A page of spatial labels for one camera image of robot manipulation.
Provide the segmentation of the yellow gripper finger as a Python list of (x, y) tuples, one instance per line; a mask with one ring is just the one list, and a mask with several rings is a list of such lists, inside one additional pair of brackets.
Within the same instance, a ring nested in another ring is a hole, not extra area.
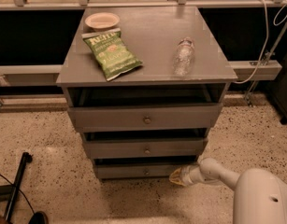
[(173, 184), (176, 184), (176, 185), (179, 185), (179, 186), (183, 186), (183, 182), (178, 176), (176, 176), (176, 177), (170, 176), (169, 177), (169, 181), (171, 183), (173, 183)]
[(181, 173), (181, 169), (178, 168), (175, 171), (172, 172), (172, 174), (169, 176), (170, 178), (179, 178)]

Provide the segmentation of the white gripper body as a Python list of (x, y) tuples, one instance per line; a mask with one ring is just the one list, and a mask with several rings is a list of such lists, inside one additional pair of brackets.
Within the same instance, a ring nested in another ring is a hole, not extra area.
[(188, 165), (181, 168), (180, 181), (183, 186), (191, 186), (202, 180), (200, 169), (196, 165)]

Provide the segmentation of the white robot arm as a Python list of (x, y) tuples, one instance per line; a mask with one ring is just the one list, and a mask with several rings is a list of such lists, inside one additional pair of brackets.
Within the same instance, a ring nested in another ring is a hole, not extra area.
[(184, 187), (223, 183), (234, 192), (233, 224), (287, 224), (287, 184), (266, 170), (251, 168), (239, 174), (205, 158), (178, 168), (169, 181)]

